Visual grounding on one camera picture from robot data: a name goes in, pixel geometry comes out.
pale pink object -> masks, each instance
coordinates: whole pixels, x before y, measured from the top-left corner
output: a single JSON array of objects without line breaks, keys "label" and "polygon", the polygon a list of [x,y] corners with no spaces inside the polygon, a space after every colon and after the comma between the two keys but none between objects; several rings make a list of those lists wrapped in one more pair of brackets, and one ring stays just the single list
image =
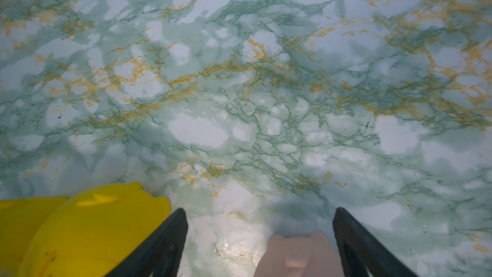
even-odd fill
[{"label": "pale pink object", "polygon": [[254,277],[343,277],[340,255],[323,232],[308,238],[286,239],[274,235],[268,240]]}]

